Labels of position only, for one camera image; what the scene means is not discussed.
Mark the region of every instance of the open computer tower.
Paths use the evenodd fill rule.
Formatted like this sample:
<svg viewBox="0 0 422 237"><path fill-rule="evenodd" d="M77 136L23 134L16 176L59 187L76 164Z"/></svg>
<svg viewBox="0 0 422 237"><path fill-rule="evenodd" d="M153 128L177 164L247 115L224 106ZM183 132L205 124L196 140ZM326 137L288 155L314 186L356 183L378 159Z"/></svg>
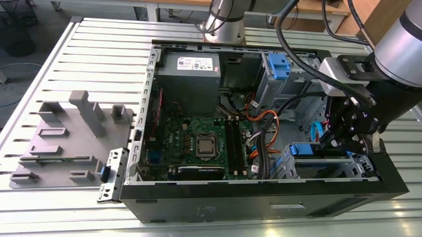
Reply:
<svg viewBox="0 0 422 237"><path fill-rule="evenodd" d="M331 57L295 52L316 69ZM153 41L144 83L131 147L109 153L113 177L99 198L123 202L141 222L335 216L408 191L383 144L371 156L318 149L326 97L304 98L279 116L270 177L259 178L254 135L268 117L250 121L244 113L255 118L322 91L282 48Z"/></svg>

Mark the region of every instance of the gray 3d-printed holder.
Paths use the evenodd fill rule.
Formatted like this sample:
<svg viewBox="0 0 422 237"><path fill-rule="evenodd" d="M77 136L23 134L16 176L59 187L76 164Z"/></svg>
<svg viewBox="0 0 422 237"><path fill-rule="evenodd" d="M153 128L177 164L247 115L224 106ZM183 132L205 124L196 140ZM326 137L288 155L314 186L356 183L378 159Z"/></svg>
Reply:
<svg viewBox="0 0 422 237"><path fill-rule="evenodd" d="M124 105L101 110L87 91L72 91L68 101L76 109L41 105L43 120L11 176L13 189L99 186L109 151L127 146L133 111Z"/></svg>

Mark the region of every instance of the green motherboard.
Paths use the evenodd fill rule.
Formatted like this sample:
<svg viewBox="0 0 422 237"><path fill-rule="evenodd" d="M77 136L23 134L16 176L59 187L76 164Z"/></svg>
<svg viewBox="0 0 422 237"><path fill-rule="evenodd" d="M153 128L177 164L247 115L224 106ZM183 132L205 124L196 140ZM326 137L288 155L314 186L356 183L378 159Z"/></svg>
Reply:
<svg viewBox="0 0 422 237"><path fill-rule="evenodd" d="M247 120L172 117L161 126L159 144L147 152L147 179L172 180L171 170L180 166L223 167L224 180L254 178L244 148L251 131Z"/></svg>

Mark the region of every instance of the floor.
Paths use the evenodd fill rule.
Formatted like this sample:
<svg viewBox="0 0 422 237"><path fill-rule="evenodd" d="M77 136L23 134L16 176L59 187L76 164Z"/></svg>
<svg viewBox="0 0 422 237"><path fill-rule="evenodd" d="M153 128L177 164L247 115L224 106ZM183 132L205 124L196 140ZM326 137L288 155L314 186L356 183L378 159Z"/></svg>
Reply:
<svg viewBox="0 0 422 237"><path fill-rule="evenodd" d="M36 51L29 56L15 58L9 57L0 49L0 67L11 63L43 64L72 16L136 20L133 8L127 6L61 3L63 10L56 12L49 1L35 0L35 4L33 10L39 23L28 29L28 32L36 44ZM208 16L208 13L204 11L195 11L191 16L189 14L191 11L183 10L177 13L175 12L175 17L169 18L167 11L161 9L160 20L164 22L181 21L192 24L203 22ZM244 21L247 27L267 28L263 16L247 15ZM1 69L9 78L9 84L0 86L0 129L4 127L17 103L11 106L2 106L19 101L23 97L37 70L39 67L33 65L19 65Z"/></svg>

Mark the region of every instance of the side panel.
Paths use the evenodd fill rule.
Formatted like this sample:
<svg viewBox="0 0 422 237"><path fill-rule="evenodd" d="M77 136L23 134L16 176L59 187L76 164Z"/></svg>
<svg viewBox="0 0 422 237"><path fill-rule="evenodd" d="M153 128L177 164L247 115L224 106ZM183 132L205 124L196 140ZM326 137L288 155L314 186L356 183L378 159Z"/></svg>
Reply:
<svg viewBox="0 0 422 237"><path fill-rule="evenodd" d="M255 196L218 198L125 199L144 223L209 222L334 216L374 197L354 195Z"/></svg>

